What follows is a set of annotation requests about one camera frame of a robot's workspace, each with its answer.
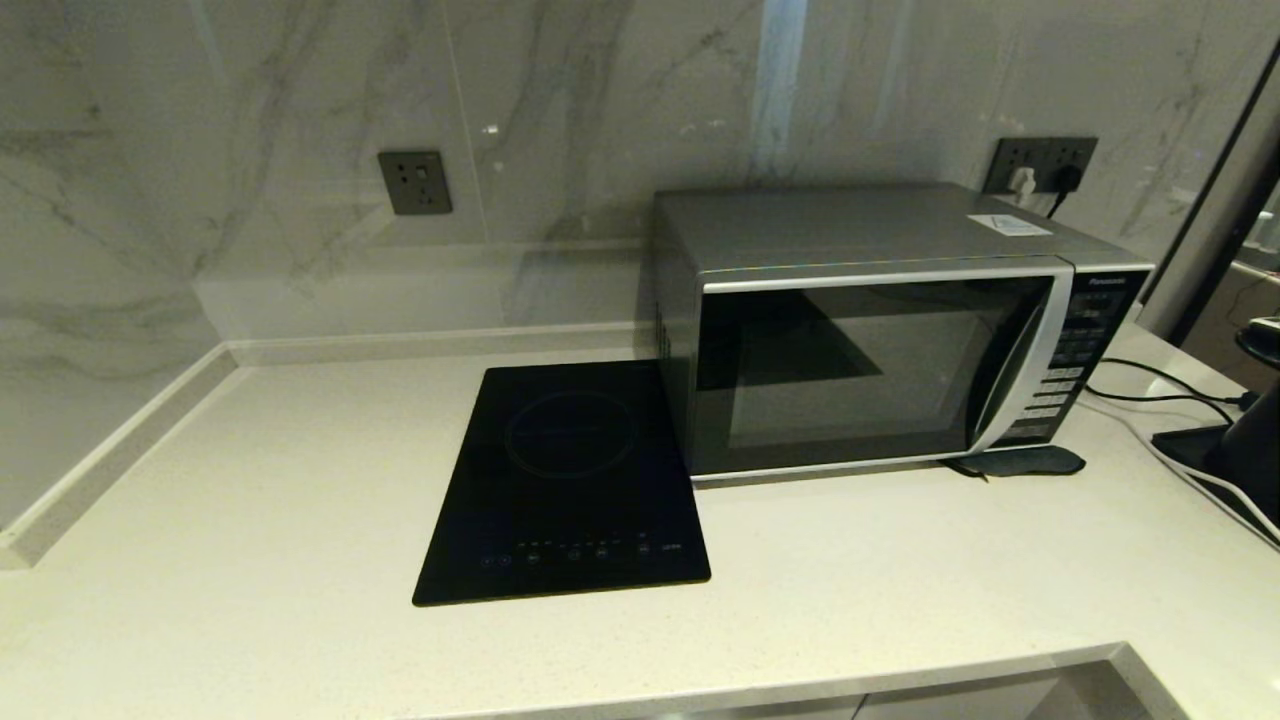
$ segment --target microwave door handle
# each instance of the microwave door handle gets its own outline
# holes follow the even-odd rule
[[[1055,283],[1046,302],[1036,306],[1018,333],[1014,348],[991,384],[982,413],[978,415],[978,439],[969,448],[978,454],[992,446],[1023,411],[1023,406],[1036,393],[1053,354],[1056,337],[1066,318],[1066,292],[1069,287]]]

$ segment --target cooking zone circle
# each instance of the cooking zone circle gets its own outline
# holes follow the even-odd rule
[[[507,455],[548,479],[585,478],[617,465],[635,447],[631,413],[596,392],[559,392],[527,405],[507,424]]]

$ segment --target white cable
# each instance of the white cable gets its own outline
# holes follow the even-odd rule
[[[1165,455],[1164,452],[1160,451],[1160,448],[1157,448],[1155,445],[1152,445],[1152,442],[1149,439],[1147,439],[1147,434],[1144,432],[1139,430],[1137,427],[1134,427],[1134,424],[1130,423],[1128,418],[1125,418],[1123,415],[1108,413],[1108,411],[1103,410],[1102,407],[1098,407],[1097,405],[1093,405],[1092,402],[1080,402],[1080,401],[1078,401],[1076,405],[1080,405],[1082,407],[1087,407],[1089,410],[1093,410],[1098,415],[1106,415],[1107,418],[1111,418],[1112,420],[1119,420],[1121,424],[1124,424],[1124,427],[1129,428],[1129,432],[1133,434],[1133,437],[1138,438],[1138,442],[1140,442],[1147,448],[1148,452],[1151,452],[1152,455],[1156,456],[1156,459],[1158,459],[1161,462],[1164,462],[1165,465],[1167,465],[1169,469],[1172,470],[1174,474],[1178,475],[1178,477],[1180,477],[1184,482],[1190,482],[1190,478],[1196,478],[1198,480],[1203,480],[1206,483],[1217,486],[1217,487],[1220,487],[1220,488],[1230,492],[1231,495],[1234,495],[1235,498],[1239,500],[1240,503],[1244,505],[1249,510],[1249,512],[1253,514],[1253,518],[1257,519],[1257,521],[1263,528],[1267,529],[1267,533],[1270,533],[1271,537],[1275,538],[1275,542],[1280,543],[1280,528],[1277,528],[1275,525],[1275,523],[1272,523],[1266,516],[1266,514],[1262,512],[1262,510],[1257,505],[1253,503],[1253,501],[1249,498],[1249,496],[1244,495],[1244,491],[1242,491],[1240,488],[1238,488],[1238,487],[1233,486],[1231,483],[1224,480],[1222,478],[1215,478],[1213,475],[1210,475],[1208,473],[1203,473],[1201,470],[1197,470],[1196,468],[1189,468],[1187,465],[1183,465],[1181,462],[1179,462],[1179,461],[1174,460],[1172,457]]]

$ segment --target black device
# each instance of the black device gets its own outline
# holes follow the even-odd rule
[[[1275,318],[1257,319],[1235,334],[1235,343],[1261,363],[1280,370],[1280,327]],[[1272,523],[1280,523],[1280,380],[1231,425],[1157,433],[1161,452],[1230,482],[1253,500]],[[1204,484],[1219,500],[1254,527],[1244,505],[1230,492]]]
[[[708,579],[654,361],[485,373],[413,605]]]

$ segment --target microwave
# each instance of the microwave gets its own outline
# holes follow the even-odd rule
[[[695,480],[1047,445],[1153,264],[954,184],[659,192]]]

